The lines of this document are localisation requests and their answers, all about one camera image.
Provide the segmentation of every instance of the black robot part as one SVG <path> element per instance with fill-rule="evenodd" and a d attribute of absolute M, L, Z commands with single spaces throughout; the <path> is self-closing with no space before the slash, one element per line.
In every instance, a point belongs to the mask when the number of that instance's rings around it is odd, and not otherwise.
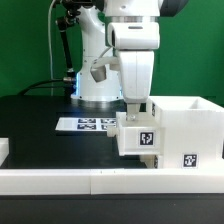
<path fill-rule="evenodd" d="M 104 10 L 105 0 L 93 0 L 92 2 L 101 12 Z"/>
<path fill-rule="evenodd" d="M 160 9 L 161 17 L 173 17 L 178 14 L 189 0 L 164 0 Z"/>
<path fill-rule="evenodd" d="M 91 0 L 62 0 L 62 4 L 66 9 L 70 9 L 72 7 L 80 8 L 83 7 L 92 7 L 93 3 Z"/>

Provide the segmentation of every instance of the white platform edge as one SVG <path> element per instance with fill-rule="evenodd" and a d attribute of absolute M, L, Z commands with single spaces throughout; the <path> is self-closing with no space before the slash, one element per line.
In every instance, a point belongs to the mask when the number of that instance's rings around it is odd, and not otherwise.
<path fill-rule="evenodd" d="M 8 140 L 0 139 L 0 161 L 7 155 Z M 224 160 L 209 170 L 0 170 L 0 195 L 151 193 L 224 193 Z"/>

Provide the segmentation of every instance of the green backdrop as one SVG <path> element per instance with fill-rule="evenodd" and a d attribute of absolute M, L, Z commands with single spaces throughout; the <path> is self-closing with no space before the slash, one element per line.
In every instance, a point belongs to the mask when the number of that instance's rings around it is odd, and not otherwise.
<path fill-rule="evenodd" d="M 16 94 L 50 78 L 47 14 L 51 0 L 1 0 L 0 96 Z M 160 18 L 161 46 L 156 51 L 152 95 L 202 96 L 224 105 L 224 1 L 190 0 L 174 18 Z M 55 18 L 52 44 L 56 78 L 65 62 Z M 69 29 L 73 63 L 82 66 L 80 27 Z"/>

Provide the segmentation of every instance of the black cable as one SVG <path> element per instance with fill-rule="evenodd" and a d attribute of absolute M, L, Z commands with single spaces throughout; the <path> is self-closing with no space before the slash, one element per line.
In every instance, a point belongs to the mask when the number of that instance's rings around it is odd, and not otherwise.
<path fill-rule="evenodd" d="M 64 47 L 64 55 L 65 55 L 65 61 L 67 65 L 67 69 L 73 68 L 72 66 L 72 58 L 71 58 L 71 53 L 68 45 L 68 39 L 67 39 L 67 33 L 66 31 L 60 32 L 61 34 L 61 39 Z"/>
<path fill-rule="evenodd" d="M 55 83 L 55 82 L 63 82 L 63 79 L 51 79 L 51 80 L 45 80 L 45 81 L 34 83 L 34 84 L 28 86 L 27 88 L 23 89 L 22 91 L 20 91 L 17 95 L 24 96 L 31 89 L 34 89 L 40 85 L 44 85 L 44 84 L 48 84 L 48 83 Z"/>

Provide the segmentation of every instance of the black table surface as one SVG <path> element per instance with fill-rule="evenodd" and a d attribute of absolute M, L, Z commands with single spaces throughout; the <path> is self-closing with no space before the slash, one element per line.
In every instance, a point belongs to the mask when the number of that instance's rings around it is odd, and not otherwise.
<path fill-rule="evenodd" d="M 1 169 L 145 168 L 138 157 L 119 157 L 106 133 L 55 131 L 61 116 L 111 118 L 117 110 L 63 97 L 0 98 L 0 137 L 10 143 Z M 0 196 L 0 223 L 224 223 L 224 195 Z"/>

